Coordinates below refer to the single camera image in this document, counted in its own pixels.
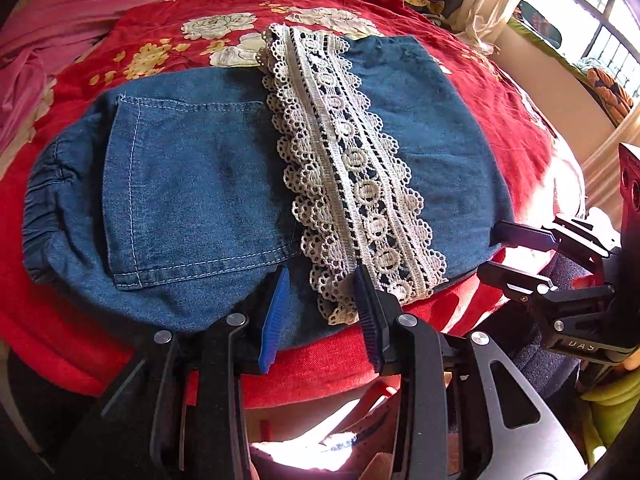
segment metal pivot bolt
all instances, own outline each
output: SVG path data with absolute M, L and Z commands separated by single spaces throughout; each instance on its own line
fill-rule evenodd
M 400 314 L 400 316 L 398 316 L 398 323 L 402 326 L 416 326 L 418 320 L 412 314 Z
M 471 341 L 477 345 L 484 346 L 489 344 L 489 336 L 484 332 L 473 332 L 471 335 Z
M 154 334 L 154 341 L 159 345 L 163 345 L 171 341 L 172 334 L 168 330 L 159 330 Z
M 239 312 L 234 312 L 233 314 L 229 314 L 226 316 L 226 324 L 231 326 L 241 326 L 244 325 L 246 321 L 246 317 L 244 314 L 240 314 Z

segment lace trim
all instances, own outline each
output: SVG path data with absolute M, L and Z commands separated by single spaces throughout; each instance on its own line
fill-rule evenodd
M 446 281 L 445 257 L 429 248 L 431 228 L 418 217 L 424 200 L 408 187 L 398 142 L 382 132 L 340 55 L 349 44 L 276 23 L 264 39 L 258 62 L 268 74 L 284 182 L 297 194 L 292 212 L 305 227 L 301 249 L 313 262 L 320 312 L 329 324 L 358 320 L 348 276 L 361 263 L 400 304 L 429 297 Z

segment denim pocket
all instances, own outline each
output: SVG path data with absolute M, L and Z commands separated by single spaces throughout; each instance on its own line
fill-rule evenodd
M 118 97 L 102 185 L 117 288 L 253 269 L 296 253 L 270 117 L 262 102 Z

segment window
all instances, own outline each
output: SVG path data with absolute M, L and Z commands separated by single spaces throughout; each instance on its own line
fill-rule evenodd
M 640 28 L 623 0 L 527 0 L 562 34 L 569 62 L 598 59 L 635 100 L 640 97 Z

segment folded denim clothing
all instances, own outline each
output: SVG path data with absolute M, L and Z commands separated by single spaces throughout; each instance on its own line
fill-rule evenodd
M 491 227 L 513 217 L 494 157 L 417 41 L 349 46 L 351 73 L 398 142 L 454 283 L 495 253 Z M 261 78 L 254 68 L 198 68 L 102 94 L 32 169 L 23 227 L 30 276 L 89 312 L 194 332 L 285 262 L 292 286 L 280 347 L 339 330 L 316 308 Z

